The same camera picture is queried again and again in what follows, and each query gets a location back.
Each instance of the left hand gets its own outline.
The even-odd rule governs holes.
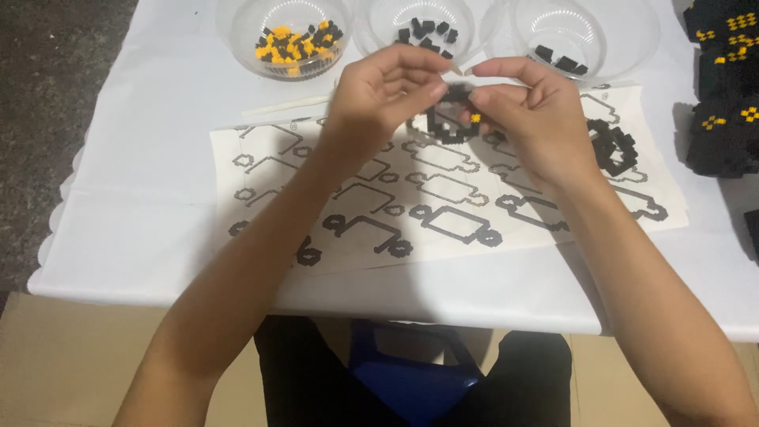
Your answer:
[[[314,152],[342,181],[385,147],[398,126],[440,101],[449,61],[419,47],[394,45],[345,67]]]

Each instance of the clear plastic bowl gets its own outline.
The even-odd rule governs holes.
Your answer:
[[[256,43],[265,27],[285,25],[305,33],[309,25],[333,21],[343,37],[313,58],[289,64],[272,64],[256,58]],[[219,0],[216,28],[232,55],[245,68],[281,79],[303,79],[325,71],[340,59],[351,39],[353,17],[342,0]],[[293,68],[298,67],[297,74]]]
[[[553,50],[553,65],[566,56],[587,66],[585,75],[557,69],[586,87],[634,71],[659,45],[659,19],[647,0],[513,0],[505,15],[490,55],[529,55],[547,65],[535,54],[543,45]]]
[[[357,0],[356,44],[364,56],[392,45],[398,31],[411,20],[445,21],[458,31],[456,43],[445,43],[437,32],[428,37],[464,64],[479,53],[495,34],[503,16],[503,0]],[[413,44],[418,44],[411,36]]]

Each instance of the white tablecloth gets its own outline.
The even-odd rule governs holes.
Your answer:
[[[690,207],[691,226],[651,235],[733,340],[759,341],[759,267],[740,215],[759,207],[757,176],[718,182],[678,160],[695,104],[694,46],[672,4],[655,0],[662,43],[632,75],[648,124]],[[241,111],[323,95],[342,66],[310,81],[243,69],[216,36],[215,2],[142,0],[104,85],[53,234],[29,291],[100,304],[169,305],[211,253],[215,173],[209,131]],[[260,121],[317,115],[324,106]],[[250,272],[255,277],[256,271]],[[573,243],[289,280],[282,312],[598,334],[597,294]]]

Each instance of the gray floor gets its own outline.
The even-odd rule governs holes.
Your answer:
[[[0,290],[22,290],[137,0],[0,2]]]

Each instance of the blue chair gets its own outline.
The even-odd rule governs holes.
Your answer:
[[[435,365],[382,354],[374,333],[379,328],[438,338],[449,345],[458,365]],[[483,379],[477,363],[453,330],[419,331],[354,320],[351,335],[348,370],[411,427],[429,425],[456,405],[469,387]]]

